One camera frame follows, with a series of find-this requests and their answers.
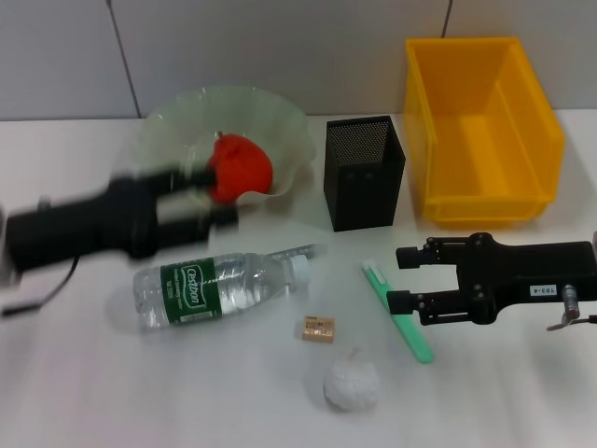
yellow plastic bin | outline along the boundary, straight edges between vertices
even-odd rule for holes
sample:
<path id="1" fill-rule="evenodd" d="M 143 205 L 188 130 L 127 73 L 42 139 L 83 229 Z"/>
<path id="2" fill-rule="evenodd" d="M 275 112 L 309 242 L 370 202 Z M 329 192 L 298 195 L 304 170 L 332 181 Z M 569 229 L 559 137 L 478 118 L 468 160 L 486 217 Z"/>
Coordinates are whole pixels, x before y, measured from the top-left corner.
<path id="1" fill-rule="evenodd" d="M 404 125 L 423 216 L 456 228 L 540 215 L 564 136 L 515 37 L 409 39 Z"/>

white tabletop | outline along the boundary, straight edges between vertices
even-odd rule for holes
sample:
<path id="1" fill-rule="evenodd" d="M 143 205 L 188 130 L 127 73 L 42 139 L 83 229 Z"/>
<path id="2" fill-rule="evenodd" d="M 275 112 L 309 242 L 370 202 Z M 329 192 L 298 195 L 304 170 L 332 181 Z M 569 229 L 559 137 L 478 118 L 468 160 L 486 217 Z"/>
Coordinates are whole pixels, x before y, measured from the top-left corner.
<path id="1" fill-rule="evenodd" d="M 597 111 L 559 113 L 566 149 L 557 202 L 533 223 L 494 232 L 505 244 L 590 240 L 597 229 Z M 453 268 L 399 271 L 395 249 L 448 235 L 415 219 L 406 177 L 390 228 L 334 233 L 323 193 L 326 121 L 310 119 L 318 154 L 292 193 L 243 211 L 238 232 L 133 265 L 84 259 L 39 315 L 0 324 L 0 446 L 454 448 L 592 447 L 597 328 L 546 333 L 558 304 L 515 306 L 495 324 L 427 327 L 436 360 L 420 365 L 360 272 L 376 259 L 396 288 L 456 287 Z M 396 128 L 403 137 L 400 117 Z M 0 123 L 5 210 L 93 192 L 139 120 Z M 132 275 L 143 266 L 229 252 L 327 243 L 309 298 L 282 298 L 219 321 L 142 333 Z M 0 302 L 48 292 L 67 263 L 31 273 Z M 597 305 L 581 304 L 583 314 Z M 336 318 L 333 344 L 298 336 L 305 315 Z M 382 378 L 369 413 L 338 413 L 322 391 L 335 357 L 360 347 Z"/>

crumpled paper ball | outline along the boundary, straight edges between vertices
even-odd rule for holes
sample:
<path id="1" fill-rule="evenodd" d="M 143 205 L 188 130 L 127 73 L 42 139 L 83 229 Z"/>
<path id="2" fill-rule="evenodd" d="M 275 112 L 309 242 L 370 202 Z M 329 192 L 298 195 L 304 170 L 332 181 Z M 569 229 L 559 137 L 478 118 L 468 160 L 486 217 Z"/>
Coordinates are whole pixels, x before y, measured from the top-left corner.
<path id="1" fill-rule="evenodd" d="M 324 392 L 327 399 L 344 411 L 364 411 L 377 403 L 380 377 L 375 365 L 354 359 L 337 359 L 327 371 Z"/>

toothbrush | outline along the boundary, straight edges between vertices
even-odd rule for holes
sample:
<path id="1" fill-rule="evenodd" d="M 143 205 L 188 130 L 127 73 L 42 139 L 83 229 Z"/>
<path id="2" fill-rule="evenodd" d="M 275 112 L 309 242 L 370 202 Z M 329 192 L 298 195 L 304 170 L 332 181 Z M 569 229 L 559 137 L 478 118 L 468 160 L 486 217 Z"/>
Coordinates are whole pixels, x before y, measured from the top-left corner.
<path id="1" fill-rule="evenodd" d="M 385 311 L 389 313 L 390 307 L 388 306 L 388 300 L 385 296 L 389 291 L 392 291 L 393 288 L 388 284 L 385 275 L 383 275 L 382 271 L 380 268 L 378 268 L 377 263 L 374 260 L 368 259 L 363 261 L 362 268 L 369 283 L 373 289 L 375 289 L 380 301 L 382 301 Z M 427 341 L 424 339 L 421 332 L 412 323 L 410 316 L 392 315 L 392 320 L 394 320 L 394 324 L 402 334 L 405 343 L 407 343 L 410 351 L 419 360 L 419 362 L 422 364 L 428 364 L 433 361 L 434 355 L 431 351 L 431 348 L 427 344 Z"/>

green bottle label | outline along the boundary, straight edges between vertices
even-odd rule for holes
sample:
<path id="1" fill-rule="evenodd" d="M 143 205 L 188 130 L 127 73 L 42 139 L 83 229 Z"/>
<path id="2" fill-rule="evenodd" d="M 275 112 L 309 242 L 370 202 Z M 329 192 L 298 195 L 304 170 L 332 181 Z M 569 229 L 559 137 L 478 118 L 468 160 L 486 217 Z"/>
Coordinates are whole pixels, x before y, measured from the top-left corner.
<path id="1" fill-rule="evenodd" d="M 160 276 L 166 315 L 171 324 L 222 315 L 214 259 L 162 266 Z"/>

